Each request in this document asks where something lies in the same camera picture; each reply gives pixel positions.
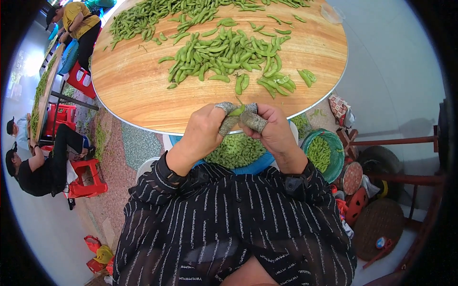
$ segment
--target black cap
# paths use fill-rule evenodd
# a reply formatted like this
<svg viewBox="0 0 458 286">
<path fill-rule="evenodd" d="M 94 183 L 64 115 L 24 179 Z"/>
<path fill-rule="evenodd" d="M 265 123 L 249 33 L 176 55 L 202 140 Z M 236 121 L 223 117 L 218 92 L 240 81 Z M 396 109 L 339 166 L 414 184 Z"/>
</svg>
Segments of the black cap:
<svg viewBox="0 0 458 286">
<path fill-rule="evenodd" d="M 14 126 L 14 116 L 13 116 L 13 119 L 11 119 L 10 121 L 8 121 L 8 123 L 6 123 L 6 132 L 9 135 L 13 135 L 13 126 Z"/>
<path fill-rule="evenodd" d="M 48 30 L 49 28 L 49 25 L 51 24 L 51 22 L 53 21 L 53 18 L 54 16 L 56 15 L 56 10 L 61 8 L 61 6 L 59 4 L 57 5 L 54 5 L 54 6 L 51 6 L 51 8 L 49 9 L 48 11 L 48 14 L 46 15 L 46 29 L 45 31 Z"/>
<path fill-rule="evenodd" d="M 8 150 L 8 152 L 6 152 L 6 157 L 5 157 L 6 169 L 8 170 L 8 174 L 10 174 L 10 176 L 12 177 L 16 175 L 16 168 L 14 167 L 14 163 L 12 161 L 12 159 L 14 158 L 15 152 L 17 152 L 17 143 L 16 142 L 14 142 L 13 148 Z"/>
</svg>

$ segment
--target yellow shirt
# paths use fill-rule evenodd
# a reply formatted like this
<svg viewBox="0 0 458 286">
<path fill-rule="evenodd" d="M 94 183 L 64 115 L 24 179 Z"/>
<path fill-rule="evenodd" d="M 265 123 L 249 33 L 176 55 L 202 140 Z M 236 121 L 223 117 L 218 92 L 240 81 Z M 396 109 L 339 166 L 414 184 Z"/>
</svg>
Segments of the yellow shirt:
<svg viewBox="0 0 458 286">
<path fill-rule="evenodd" d="M 79 13 L 83 14 L 83 17 L 86 17 L 91 14 L 89 9 L 81 2 L 71 2 L 64 6 L 64 15 L 62 21 L 64 22 L 64 28 L 68 31 L 69 27 L 73 24 L 73 20 Z M 89 31 L 95 24 L 100 21 L 100 18 L 97 15 L 93 15 L 83 20 L 78 28 L 75 31 L 70 33 L 70 36 L 74 39 L 80 39 L 81 36 Z"/>
</svg>

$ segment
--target wooden tabletop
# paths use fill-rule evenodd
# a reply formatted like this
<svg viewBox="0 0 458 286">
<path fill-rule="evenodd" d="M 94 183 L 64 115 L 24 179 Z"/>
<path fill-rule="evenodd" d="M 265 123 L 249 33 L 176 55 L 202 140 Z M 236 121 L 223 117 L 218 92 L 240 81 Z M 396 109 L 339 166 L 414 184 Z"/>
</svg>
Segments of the wooden tabletop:
<svg viewBox="0 0 458 286">
<path fill-rule="evenodd" d="M 137 0 L 126 0 L 116 10 L 116 16 L 122 10 L 132 7 Z M 262 73 L 258 70 L 248 72 L 250 85 L 239 96 L 243 103 L 267 103 L 283 109 L 288 118 L 304 112 L 314 104 L 324 99 L 336 86 L 342 76 L 347 62 L 347 39 L 341 24 L 333 25 L 327 22 L 320 14 L 323 0 L 308 2 L 311 7 L 299 9 L 290 8 L 284 4 L 266 6 L 266 11 L 239 12 L 233 5 L 218 7 L 217 15 L 232 17 L 239 25 L 232 27 L 243 30 L 248 36 L 254 35 L 257 39 L 271 38 L 253 32 L 248 21 L 257 26 L 265 25 L 263 31 L 274 32 L 292 30 L 291 39 L 282 45 L 278 54 L 282 60 L 281 72 L 291 75 L 297 85 L 297 90 L 290 96 L 277 93 L 275 99 L 267 90 L 256 83 L 256 78 Z M 287 24 L 281 26 L 271 18 L 273 14 L 286 21 L 292 21 L 294 29 Z M 307 23 L 294 19 L 297 14 Z M 169 15 L 156 24 L 155 37 L 163 32 L 165 36 L 177 33 L 178 23 L 167 21 Z M 214 75 L 212 71 L 205 73 L 206 80 L 201 82 L 198 77 L 189 76 L 179 86 L 167 90 L 170 85 L 167 81 L 169 68 L 174 61 L 158 64 L 164 56 L 172 55 L 186 44 L 189 36 L 173 46 L 173 39 L 157 45 L 153 41 L 142 41 L 140 35 L 131 40 L 119 42 L 111 51 L 112 37 L 108 32 L 112 18 L 101 31 L 93 53 L 92 81 L 94 89 L 105 107 L 118 118 L 141 128 L 150 129 L 165 134 L 183 134 L 192 112 L 208 103 L 229 101 L 237 103 L 235 78 L 230 83 L 209 81 L 207 78 Z M 206 32 L 216 27 L 218 19 L 204 24 L 193 26 L 188 32 Z M 204 39 L 212 39 L 217 34 Z M 308 69 L 316 75 L 317 82 L 307 88 L 296 69 Z"/>
<path fill-rule="evenodd" d="M 40 98 L 38 102 L 38 125 L 37 131 L 35 133 L 35 141 L 38 142 L 41 136 L 41 131 L 43 129 L 43 118 L 44 114 L 47 112 L 49 97 L 51 96 L 51 91 L 54 85 L 54 80 L 56 78 L 57 70 L 59 68 L 60 59 L 62 58 L 62 53 L 65 50 L 65 44 L 60 44 L 57 47 L 56 51 L 53 54 L 53 57 L 56 57 L 56 60 L 51 67 L 51 71 L 48 75 L 48 81 L 46 82 L 46 87 L 44 88 L 44 95 Z"/>
</svg>

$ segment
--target green plastic basket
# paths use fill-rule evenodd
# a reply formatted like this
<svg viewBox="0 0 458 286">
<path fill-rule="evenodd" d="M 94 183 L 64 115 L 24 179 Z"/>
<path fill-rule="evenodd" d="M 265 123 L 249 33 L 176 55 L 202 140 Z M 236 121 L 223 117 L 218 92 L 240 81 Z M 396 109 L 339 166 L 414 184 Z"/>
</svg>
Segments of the green plastic basket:
<svg viewBox="0 0 458 286">
<path fill-rule="evenodd" d="M 344 146 L 342 145 L 339 137 L 337 137 L 337 135 L 334 133 L 327 131 L 326 129 L 317 129 L 309 133 L 309 135 L 307 135 L 305 138 L 304 143 L 302 143 L 301 148 L 306 155 L 310 144 L 317 136 L 321 136 L 324 140 L 326 140 L 329 144 L 329 149 L 331 149 L 331 163 L 323 173 L 323 177 L 328 183 L 332 183 L 335 181 L 335 179 L 337 179 L 337 177 L 340 175 L 340 172 L 342 171 L 342 168 L 344 167 Z"/>
</svg>

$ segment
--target yellow bag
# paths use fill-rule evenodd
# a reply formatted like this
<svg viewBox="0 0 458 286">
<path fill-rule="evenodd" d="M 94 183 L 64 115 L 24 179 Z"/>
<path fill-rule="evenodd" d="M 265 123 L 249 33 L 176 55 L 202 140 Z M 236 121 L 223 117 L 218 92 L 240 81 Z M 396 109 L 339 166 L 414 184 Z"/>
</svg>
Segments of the yellow bag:
<svg viewBox="0 0 458 286">
<path fill-rule="evenodd" d="M 97 249 L 97 257 L 94 257 L 94 260 L 102 264 L 108 264 L 112 257 L 113 253 L 111 252 L 111 249 L 106 245 L 102 245 L 99 249 Z"/>
</svg>

